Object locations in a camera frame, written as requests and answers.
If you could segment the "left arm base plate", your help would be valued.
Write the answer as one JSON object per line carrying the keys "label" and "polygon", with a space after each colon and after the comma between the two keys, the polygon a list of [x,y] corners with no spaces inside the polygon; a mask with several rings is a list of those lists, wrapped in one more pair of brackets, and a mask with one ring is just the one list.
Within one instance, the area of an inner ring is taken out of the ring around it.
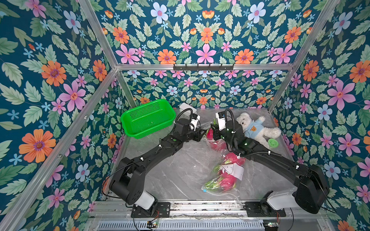
{"label": "left arm base plate", "polygon": [[170,216],[170,202],[155,202],[148,210],[134,205],[131,218],[168,218]]}

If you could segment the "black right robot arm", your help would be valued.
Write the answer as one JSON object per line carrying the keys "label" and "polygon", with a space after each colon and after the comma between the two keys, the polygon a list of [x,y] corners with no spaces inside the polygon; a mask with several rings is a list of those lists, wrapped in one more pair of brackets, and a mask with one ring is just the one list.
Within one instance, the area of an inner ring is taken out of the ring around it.
{"label": "black right robot arm", "polygon": [[317,214],[330,192],[328,181],[317,165],[310,167],[294,162],[264,147],[258,141],[245,137],[242,126],[228,121],[223,129],[211,125],[213,138],[224,140],[237,157],[254,161],[287,179],[293,189],[268,191],[260,201],[258,211],[264,215],[285,208],[301,208]]}

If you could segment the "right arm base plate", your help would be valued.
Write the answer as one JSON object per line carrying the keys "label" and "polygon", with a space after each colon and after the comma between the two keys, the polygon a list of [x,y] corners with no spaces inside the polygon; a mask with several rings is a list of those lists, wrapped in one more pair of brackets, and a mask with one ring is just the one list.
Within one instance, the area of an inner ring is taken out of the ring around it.
{"label": "right arm base plate", "polygon": [[246,201],[243,208],[249,217],[286,217],[284,209],[274,210],[269,204],[260,201]]}

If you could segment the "green plastic basket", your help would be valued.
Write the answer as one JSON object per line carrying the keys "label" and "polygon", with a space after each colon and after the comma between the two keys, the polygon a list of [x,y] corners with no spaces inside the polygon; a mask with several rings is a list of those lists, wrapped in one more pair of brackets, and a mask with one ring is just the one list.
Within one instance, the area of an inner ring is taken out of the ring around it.
{"label": "green plastic basket", "polygon": [[132,108],[124,112],[120,121],[127,136],[141,139],[173,124],[176,112],[165,99]]}

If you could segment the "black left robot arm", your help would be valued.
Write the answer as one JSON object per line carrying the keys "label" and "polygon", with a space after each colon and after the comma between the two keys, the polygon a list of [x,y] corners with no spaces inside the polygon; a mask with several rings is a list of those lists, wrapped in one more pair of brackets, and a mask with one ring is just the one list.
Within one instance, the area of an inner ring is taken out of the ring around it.
{"label": "black left robot arm", "polygon": [[159,140],[156,147],[139,157],[125,157],[119,162],[118,169],[111,176],[109,190],[128,205],[137,205],[145,210],[152,209],[158,200],[144,190],[147,173],[177,153],[184,143],[199,142],[206,132],[206,129],[193,125],[188,119],[179,119],[171,132]]}

